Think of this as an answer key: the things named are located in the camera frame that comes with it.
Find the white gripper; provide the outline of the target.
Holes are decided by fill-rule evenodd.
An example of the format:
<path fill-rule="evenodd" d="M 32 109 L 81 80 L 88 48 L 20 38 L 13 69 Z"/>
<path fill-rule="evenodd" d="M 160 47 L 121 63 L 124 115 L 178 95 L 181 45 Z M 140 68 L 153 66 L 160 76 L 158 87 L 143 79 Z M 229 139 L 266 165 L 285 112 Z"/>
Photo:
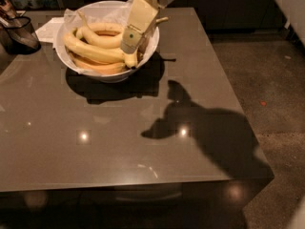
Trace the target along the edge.
<path fill-rule="evenodd" d="M 146 49 L 156 29 L 156 17 L 160 8 L 166 8 L 174 0 L 128 0 L 128 18 L 121 41 L 123 52 L 132 52 L 139 43 Z"/>

